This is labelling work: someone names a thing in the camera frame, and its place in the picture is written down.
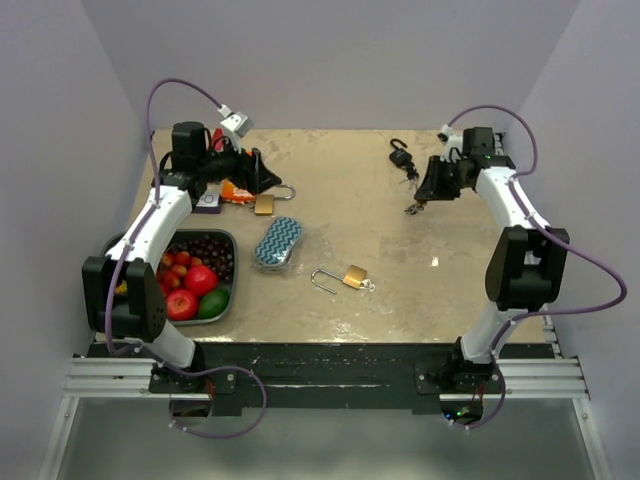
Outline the astronaut keychain with keys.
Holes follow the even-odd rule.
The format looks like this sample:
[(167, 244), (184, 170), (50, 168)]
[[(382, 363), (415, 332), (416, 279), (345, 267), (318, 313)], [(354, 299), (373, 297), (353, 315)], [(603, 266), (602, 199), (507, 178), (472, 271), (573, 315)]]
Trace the astronaut keychain with keys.
[(427, 206), (426, 201), (417, 201), (411, 204), (404, 210), (404, 213), (410, 216), (417, 215), (420, 212), (424, 211)]

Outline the brass padlock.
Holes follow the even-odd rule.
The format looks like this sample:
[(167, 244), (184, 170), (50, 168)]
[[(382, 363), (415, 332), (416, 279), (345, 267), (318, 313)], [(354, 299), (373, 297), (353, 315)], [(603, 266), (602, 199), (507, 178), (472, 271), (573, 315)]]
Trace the brass padlock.
[(336, 291), (321, 283), (318, 280), (319, 275), (324, 275), (329, 278), (339, 280), (343, 285), (354, 290), (366, 290), (369, 292), (374, 292), (376, 290), (376, 285), (368, 278), (367, 274), (368, 272), (365, 269), (356, 265), (351, 265), (343, 275), (337, 275), (324, 269), (315, 269), (310, 274), (310, 280), (311, 283), (317, 288), (320, 288), (321, 290), (324, 290), (333, 295), (336, 294)]
[(253, 210), (257, 216), (270, 216), (274, 213), (277, 201), (289, 201), (296, 195), (296, 190), (290, 185), (277, 185), (276, 189), (286, 190), (286, 194), (261, 193), (255, 197)]

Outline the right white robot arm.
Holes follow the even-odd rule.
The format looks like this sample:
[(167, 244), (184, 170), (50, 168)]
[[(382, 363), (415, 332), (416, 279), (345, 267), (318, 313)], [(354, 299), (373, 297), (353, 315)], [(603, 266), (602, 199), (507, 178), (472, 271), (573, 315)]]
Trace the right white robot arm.
[(425, 376), (442, 390), (466, 393), (485, 381), (498, 380), (497, 359), (516, 329), (518, 316), (537, 313), (557, 299), (567, 253), (547, 237), (553, 234), (566, 242), (569, 236), (566, 230), (536, 219), (515, 177), (515, 165), (491, 128), (457, 133), (443, 125), (438, 138), (443, 151), (429, 159), (414, 196), (417, 204), (452, 201), (471, 189), (485, 201), (501, 230), (485, 273), (484, 313), (456, 340), (444, 364)]

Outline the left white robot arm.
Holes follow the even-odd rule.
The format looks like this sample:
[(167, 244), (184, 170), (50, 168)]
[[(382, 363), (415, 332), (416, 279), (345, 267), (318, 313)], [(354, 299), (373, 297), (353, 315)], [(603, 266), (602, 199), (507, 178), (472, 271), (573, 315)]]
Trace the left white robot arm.
[(156, 270), (209, 184), (229, 180), (252, 194), (281, 184), (258, 149), (242, 146), (251, 127), (250, 120), (233, 114), (221, 122), (223, 134), (215, 139), (200, 122), (175, 124), (170, 152), (152, 162), (143, 210), (113, 247), (82, 265), (88, 324), (105, 335), (109, 353), (149, 355), (161, 372), (172, 372), (173, 382), (185, 392), (205, 385), (204, 354), (170, 322)]

